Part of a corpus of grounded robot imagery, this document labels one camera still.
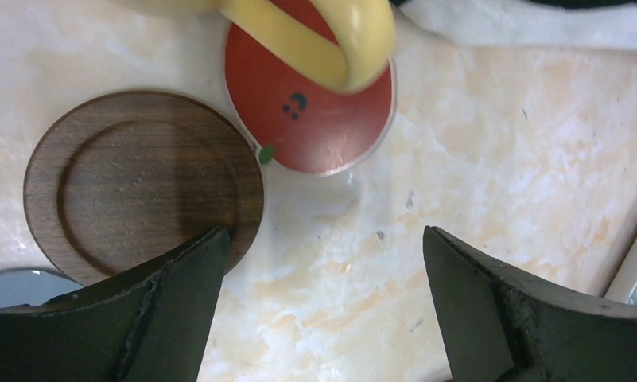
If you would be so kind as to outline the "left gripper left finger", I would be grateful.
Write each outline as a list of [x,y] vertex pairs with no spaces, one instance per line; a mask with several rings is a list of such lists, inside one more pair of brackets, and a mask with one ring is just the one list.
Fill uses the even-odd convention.
[[0,381],[194,381],[230,252],[214,228],[39,306],[0,309]]

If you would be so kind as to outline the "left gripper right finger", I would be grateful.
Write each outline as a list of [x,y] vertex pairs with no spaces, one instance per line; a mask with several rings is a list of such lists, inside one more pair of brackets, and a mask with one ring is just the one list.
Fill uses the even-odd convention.
[[557,285],[426,227],[455,381],[637,381],[637,306]]

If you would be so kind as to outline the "dark walnut wooden coaster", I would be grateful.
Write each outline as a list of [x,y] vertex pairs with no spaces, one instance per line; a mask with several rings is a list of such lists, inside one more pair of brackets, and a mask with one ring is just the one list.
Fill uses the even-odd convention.
[[49,262],[88,286],[221,227],[225,270],[254,243],[260,166],[216,109],[151,90],[91,99],[57,119],[25,172],[29,230]]

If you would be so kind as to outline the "red apple coaster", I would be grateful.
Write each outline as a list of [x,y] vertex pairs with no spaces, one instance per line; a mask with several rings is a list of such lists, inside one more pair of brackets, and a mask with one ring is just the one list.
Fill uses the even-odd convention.
[[[335,40],[314,1],[270,2]],[[262,160],[298,173],[332,174],[356,162],[383,136],[393,109],[390,58],[369,87],[337,93],[292,69],[231,22],[224,71],[235,112]]]

